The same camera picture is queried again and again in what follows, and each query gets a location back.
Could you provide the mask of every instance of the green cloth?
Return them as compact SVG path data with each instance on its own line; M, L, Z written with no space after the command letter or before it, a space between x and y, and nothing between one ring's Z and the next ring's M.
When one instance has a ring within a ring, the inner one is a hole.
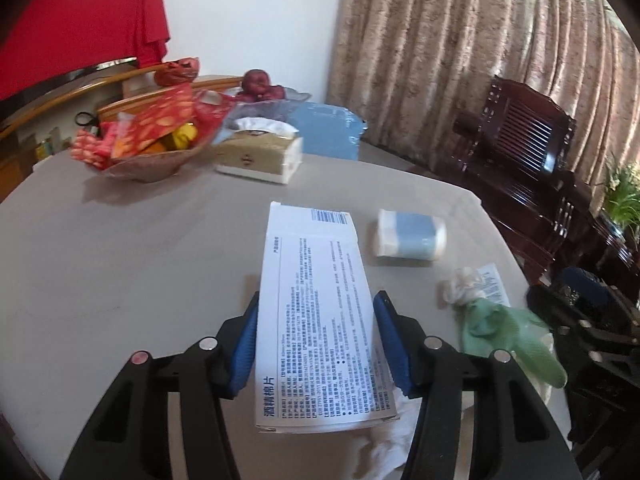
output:
M479 298L464 306L462 347L467 354L489 357L502 348L515 352L520 365L555 388L566 384L566 372L540 341L546 325L530 310L517 310Z

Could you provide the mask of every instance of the red apple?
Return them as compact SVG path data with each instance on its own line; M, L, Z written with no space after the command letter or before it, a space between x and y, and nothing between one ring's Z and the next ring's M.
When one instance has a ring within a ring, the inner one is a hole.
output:
M260 96L264 94L270 86L271 80L269 79L269 74L264 70L254 68L244 74L244 77L242 78L242 90L247 94L256 96L257 98L260 98Z
M258 98L255 95L248 94L247 92L238 92L236 94L236 101L243 103L255 103L258 101Z
M270 86L269 89L262 94L262 97L259 98L260 101L269 101L271 99L286 99L287 96L284 91L284 86L274 85Z

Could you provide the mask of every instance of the blue and white package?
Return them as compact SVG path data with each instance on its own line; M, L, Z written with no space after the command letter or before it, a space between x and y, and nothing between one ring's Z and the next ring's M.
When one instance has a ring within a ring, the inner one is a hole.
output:
M385 209L378 213L378 256L433 261L444 254L446 245L447 227L442 218Z

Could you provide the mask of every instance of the yellow fruit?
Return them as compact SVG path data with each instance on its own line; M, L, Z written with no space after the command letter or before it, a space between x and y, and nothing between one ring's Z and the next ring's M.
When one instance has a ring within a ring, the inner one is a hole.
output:
M198 130L191 123L186 123L180 126L172 133L174 138L175 148L177 150L186 150L193 139L198 135Z

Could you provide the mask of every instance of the green plant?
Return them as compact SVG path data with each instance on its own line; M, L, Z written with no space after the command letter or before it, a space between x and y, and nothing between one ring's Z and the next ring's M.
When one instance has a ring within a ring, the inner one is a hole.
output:
M632 163L619 164L614 156L607 161L604 181L604 210L620 228L640 225L640 175Z

